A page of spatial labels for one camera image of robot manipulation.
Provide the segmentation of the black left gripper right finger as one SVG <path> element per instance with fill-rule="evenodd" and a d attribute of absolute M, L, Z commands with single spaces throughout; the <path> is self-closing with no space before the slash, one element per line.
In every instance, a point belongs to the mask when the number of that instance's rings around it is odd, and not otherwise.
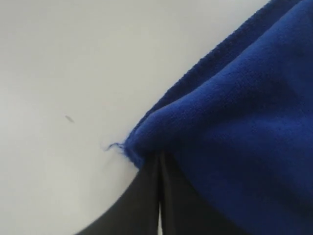
<path fill-rule="evenodd" d="M 159 199 L 164 235 L 243 235 L 193 188 L 171 155 L 159 158 Z"/>

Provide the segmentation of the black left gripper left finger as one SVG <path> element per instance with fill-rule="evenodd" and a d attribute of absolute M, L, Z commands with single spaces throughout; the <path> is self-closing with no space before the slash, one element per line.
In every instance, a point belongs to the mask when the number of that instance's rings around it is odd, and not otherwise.
<path fill-rule="evenodd" d="M 125 192 L 80 235 L 157 235 L 159 160 L 149 157 Z"/>

